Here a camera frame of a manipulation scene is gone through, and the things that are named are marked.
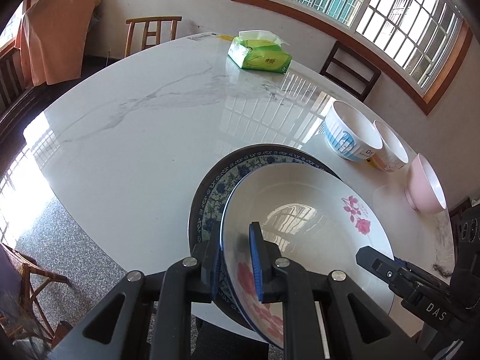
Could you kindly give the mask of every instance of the orange curtain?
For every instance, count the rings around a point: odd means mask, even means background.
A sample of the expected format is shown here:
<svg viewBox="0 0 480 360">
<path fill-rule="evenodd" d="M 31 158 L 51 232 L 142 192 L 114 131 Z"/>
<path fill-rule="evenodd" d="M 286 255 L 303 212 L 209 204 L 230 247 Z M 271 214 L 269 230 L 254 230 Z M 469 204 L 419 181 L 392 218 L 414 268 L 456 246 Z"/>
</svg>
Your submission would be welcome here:
<svg viewBox="0 0 480 360">
<path fill-rule="evenodd" d="M 27 86 L 80 78 L 93 9 L 100 0 L 38 0 L 23 15 L 15 47 Z"/>
</svg>

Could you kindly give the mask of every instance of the green tissue package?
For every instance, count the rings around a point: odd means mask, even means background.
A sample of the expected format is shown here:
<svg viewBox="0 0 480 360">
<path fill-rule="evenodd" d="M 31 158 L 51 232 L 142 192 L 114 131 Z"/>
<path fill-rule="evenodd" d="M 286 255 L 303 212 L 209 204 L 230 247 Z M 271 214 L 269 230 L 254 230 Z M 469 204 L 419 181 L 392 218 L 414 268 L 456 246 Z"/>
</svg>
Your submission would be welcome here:
<svg viewBox="0 0 480 360">
<path fill-rule="evenodd" d="M 270 31 L 240 31 L 229 56 L 242 69 L 285 73 L 292 56 L 282 50 L 282 43 L 288 44 Z"/>
</svg>

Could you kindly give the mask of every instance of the blue floral pattern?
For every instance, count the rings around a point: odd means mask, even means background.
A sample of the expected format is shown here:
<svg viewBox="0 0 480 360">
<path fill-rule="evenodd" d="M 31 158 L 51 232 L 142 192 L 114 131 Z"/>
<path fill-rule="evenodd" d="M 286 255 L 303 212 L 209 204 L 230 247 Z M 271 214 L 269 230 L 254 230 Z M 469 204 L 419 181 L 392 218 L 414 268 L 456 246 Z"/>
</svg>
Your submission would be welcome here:
<svg viewBox="0 0 480 360">
<path fill-rule="evenodd" d="M 230 193 L 244 176 L 265 165 L 281 162 L 309 164 L 325 170 L 320 164 L 311 161 L 309 158 L 288 151 L 259 151 L 237 159 L 217 175 L 202 199 L 198 212 L 197 241 L 202 242 L 210 239 L 214 225 L 220 223 L 222 219 L 225 204 Z M 224 266 L 220 270 L 218 295 L 231 305 L 233 309 L 238 310 L 227 284 Z"/>
</svg>

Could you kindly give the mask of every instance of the round table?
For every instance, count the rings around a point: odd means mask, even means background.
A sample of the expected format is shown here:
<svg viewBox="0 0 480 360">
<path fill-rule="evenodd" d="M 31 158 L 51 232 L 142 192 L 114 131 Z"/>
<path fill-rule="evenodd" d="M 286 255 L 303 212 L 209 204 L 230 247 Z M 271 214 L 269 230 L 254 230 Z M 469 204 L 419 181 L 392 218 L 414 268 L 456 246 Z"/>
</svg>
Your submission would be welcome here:
<svg viewBox="0 0 480 360">
<path fill-rule="evenodd" d="M 282 143 L 318 158 L 359 193 L 395 256 L 434 274 L 434 264 L 452 270 L 448 213 L 411 209 L 403 192 L 408 166 L 382 172 L 326 145 L 321 121 L 331 96 L 371 121 L 378 115 L 295 61 L 285 75 L 241 70 L 227 56 L 229 45 L 206 33 L 129 56 L 65 93 L 25 129 L 52 190 L 92 240 L 126 271 L 166 270 L 190 254 L 191 200 L 208 170 L 240 147 Z M 411 161 L 415 153 L 406 147 Z M 214 304 L 193 304 L 192 312 L 260 339 Z M 399 299 L 390 315 L 410 334 L 421 328 Z"/>
</svg>

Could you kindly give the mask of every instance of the white bowl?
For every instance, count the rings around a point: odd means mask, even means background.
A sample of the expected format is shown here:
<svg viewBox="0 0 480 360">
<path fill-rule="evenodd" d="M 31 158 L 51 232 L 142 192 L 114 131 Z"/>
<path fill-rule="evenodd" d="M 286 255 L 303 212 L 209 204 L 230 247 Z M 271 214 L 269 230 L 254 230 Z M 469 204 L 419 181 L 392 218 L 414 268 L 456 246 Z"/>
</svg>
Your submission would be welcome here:
<svg viewBox="0 0 480 360">
<path fill-rule="evenodd" d="M 350 161 L 366 160 L 383 146 L 382 137 L 367 117 L 340 100 L 328 111 L 325 135 L 334 152 Z"/>
<path fill-rule="evenodd" d="M 383 147 L 370 157 L 370 161 L 386 172 L 394 172 L 408 164 L 409 155 L 395 133 L 380 120 L 375 120 L 373 126 L 382 137 Z"/>
<path fill-rule="evenodd" d="M 283 347 L 282 304 L 259 302 L 249 248 L 249 225 L 259 222 L 265 240 L 282 256 L 324 275 L 346 272 L 385 312 L 394 298 L 388 285 L 357 265 L 371 246 L 393 259 L 373 211 L 348 185 L 315 167 L 274 163 L 235 187 L 222 215 L 220 245 L 231 293 L 242 315 L 265 340 Z"/>
</svg>

